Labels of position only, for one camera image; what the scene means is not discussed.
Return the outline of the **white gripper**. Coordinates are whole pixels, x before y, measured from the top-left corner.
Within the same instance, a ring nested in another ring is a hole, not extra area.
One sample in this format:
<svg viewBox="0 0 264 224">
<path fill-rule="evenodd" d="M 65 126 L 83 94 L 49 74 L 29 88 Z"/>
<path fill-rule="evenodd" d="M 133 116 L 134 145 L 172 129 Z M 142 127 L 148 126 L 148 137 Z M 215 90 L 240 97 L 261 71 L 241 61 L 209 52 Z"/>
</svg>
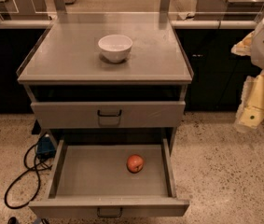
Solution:
<svg viewBox="0 0 264 224">
<path fill-rule="evenodd" d="M 231 52 L 239 56 L 250 56 L 253 65 L 264 69 L 264 18 L 254 32 L 235 44 Z M 255 130 L 264 120 L 264 70 L 256 77 L 248 76 L 243 83 L 241 104 L 238 107 L 234 128 L 246 133 Z"/>
</svg>

